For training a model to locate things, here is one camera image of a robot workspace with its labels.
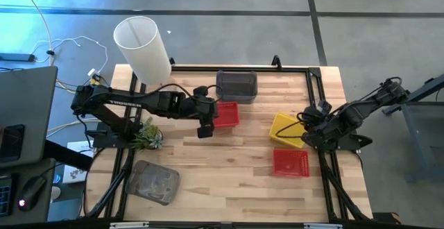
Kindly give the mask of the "white printed box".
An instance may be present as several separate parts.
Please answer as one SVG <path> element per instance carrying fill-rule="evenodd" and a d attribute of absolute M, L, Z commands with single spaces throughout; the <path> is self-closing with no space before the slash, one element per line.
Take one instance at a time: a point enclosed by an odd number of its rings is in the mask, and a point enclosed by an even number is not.
<path fill-rule="evenodd" d="M 82 153 L 83 155 L 86 155 L 89 159 L 92 159 L 94 156 L 94 151 L 89 147 L 87 141 L 69 142 L 67 144 L 67 148 L 75 152 Z M 72 184 L 72 183 L 83 182 L 85 181 L 86 173 L 87 173 L 86 170 L 65 165 L 62 183 Z"/>

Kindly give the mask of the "green succulent in black pot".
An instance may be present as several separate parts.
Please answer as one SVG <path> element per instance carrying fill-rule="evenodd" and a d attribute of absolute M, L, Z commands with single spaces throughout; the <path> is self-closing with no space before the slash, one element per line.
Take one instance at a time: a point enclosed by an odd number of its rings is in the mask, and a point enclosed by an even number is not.
<path fill-rule="evenodd" d="M 135 150 L 155 150 L 163 147 L 164 137 L 158 126 L 153 124 L 153 118 L 149 117 L 139 132 L 135 134 L 132 148 Z"/>

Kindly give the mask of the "grey desk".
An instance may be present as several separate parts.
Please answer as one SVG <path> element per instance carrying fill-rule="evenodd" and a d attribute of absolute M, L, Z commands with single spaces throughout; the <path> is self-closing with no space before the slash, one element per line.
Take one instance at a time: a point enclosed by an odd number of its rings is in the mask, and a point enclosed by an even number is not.
<path fill-rule="evenodd" d="M 32 164 L 23 164 L 13 167 L 0 168 L 0 176 L 13 177 L 11 211 L 6 217 L 0 217 L 0 227 L 15 226 L 24 223 L 45 223 L 48 219 L 51 200 L 51 188 L 54 177 L 56 161 L 52 158 L 40 160 Z M 37 205 L 27 212 L 18 209 L 19 193 L 25 183 L 33 176 L 42 176 L 46 179 Z"/>

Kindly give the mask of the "red slotted plastic basket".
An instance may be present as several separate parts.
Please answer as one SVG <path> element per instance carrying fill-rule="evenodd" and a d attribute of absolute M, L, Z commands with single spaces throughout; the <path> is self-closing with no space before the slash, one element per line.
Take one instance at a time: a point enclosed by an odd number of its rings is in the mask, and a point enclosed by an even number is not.
<path fill-rule="evenodd" d="M 306 151 L 294 149 L 273 149 L 274 176 L 310 177 L 309 155 Z"/>
<path fill-rule="evenodd" d="M 218 102 L 218 117 L 214 119 L 216 128 L 230 128 L 239 124 L 237 102 Z"/>

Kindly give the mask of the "blue-grey metal cart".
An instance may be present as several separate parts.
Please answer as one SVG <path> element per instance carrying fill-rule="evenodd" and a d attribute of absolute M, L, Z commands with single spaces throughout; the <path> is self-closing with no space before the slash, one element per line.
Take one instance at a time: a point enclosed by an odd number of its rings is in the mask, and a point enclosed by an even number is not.
<path fill-rule="evenodd" d="M 386 116 L 397 111 L 404 117 L 420 164 L 406 181 L 444 180 L 444 74 L 427 80 L 406 103 L 382 110 Z"/>

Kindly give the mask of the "white cylindrical bin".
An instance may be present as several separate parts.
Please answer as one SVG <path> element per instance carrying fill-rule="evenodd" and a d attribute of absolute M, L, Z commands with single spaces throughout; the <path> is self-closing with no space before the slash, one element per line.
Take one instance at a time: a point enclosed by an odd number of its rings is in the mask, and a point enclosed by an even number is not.
<path fill-rule="evenodd" d="M 145 16 L 129 17 L 114 29 L 115 44 L 138 79 L 159 85 L 171 75 L 171 63 L 157 24 Z"/>

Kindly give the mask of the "black keyboard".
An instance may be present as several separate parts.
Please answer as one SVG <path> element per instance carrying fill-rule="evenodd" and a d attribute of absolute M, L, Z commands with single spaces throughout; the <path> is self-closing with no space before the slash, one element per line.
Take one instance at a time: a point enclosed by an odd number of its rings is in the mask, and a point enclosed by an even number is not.
<path fill-rule="evenodd" d="M 6 217 L 11 211 L 13 177 L 0 176 L 0 217 Z"/>

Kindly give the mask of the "black computer mouse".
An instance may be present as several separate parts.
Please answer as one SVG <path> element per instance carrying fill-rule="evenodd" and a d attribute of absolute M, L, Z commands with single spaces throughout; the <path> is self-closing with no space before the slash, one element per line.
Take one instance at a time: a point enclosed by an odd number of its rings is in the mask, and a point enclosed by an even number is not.
<path fill-rule="evenodd" d="M 19 193 L 18 209 L 22 212 L 31 211 L 38 203 L 46 179 L 42 176 L 33 176 L 30 178 Z"/>

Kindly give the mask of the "grey computer monitor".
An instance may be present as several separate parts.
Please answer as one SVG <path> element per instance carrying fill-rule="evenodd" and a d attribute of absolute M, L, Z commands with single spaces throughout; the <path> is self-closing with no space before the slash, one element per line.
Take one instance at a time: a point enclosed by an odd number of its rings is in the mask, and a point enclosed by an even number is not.
<path fill-rule="evenodd" d="M 21 146 L 20 157 L 0 162 L 0 169 L 42 159 L 57 74 L 55 66 L 0 73 L 0 128 L 24 126 L 11 139 Z"/>

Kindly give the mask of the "silver mounting bracket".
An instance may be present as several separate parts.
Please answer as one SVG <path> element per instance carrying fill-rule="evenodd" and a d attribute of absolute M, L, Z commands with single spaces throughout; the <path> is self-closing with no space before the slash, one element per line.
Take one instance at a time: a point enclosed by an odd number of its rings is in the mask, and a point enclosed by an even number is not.
<path fill-rule="evenodd" d="M 332 223 L 304 223 L 304 229 L 343 229 L 341 224 Z"/>
<path fill-rule="evenodd" d="M 109 229 L 146 229 L 150 228 L 149 222 L 131 221 L 111 223 Z"/>

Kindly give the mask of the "black desk bar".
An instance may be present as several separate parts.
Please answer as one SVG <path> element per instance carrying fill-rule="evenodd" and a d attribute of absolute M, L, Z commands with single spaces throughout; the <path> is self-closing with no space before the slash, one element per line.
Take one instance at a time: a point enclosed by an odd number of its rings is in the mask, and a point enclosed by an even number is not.
<path fill-rule="evenodd" d="M 92 165 L 91 157 L 49 140 L 45 141 L 43 158 L 53 158 L 56 162 L 67 164 L 81 170 L 89 170 Z"/>

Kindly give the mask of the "yellow slotted plastic basket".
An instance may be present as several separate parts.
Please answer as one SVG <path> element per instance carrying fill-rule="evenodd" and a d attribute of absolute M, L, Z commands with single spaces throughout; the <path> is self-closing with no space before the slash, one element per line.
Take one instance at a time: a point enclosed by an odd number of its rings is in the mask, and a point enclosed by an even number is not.
<path fill-rule="evenodd" d="M 269 136 L 287 146 L 302 149 L 305 143 L 301 140 L 304 126 L 294 117 L 277 113 L 269 130 Z"/>

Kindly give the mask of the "black power strip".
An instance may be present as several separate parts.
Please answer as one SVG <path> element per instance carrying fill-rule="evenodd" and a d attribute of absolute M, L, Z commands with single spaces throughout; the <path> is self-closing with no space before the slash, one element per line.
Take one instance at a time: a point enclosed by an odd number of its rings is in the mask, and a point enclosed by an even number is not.
<path fill-rule="evenodd" d="M 29 53 L 0 53 L 0 61 L 33 62 L 34 60 L 35 56 Z"/>

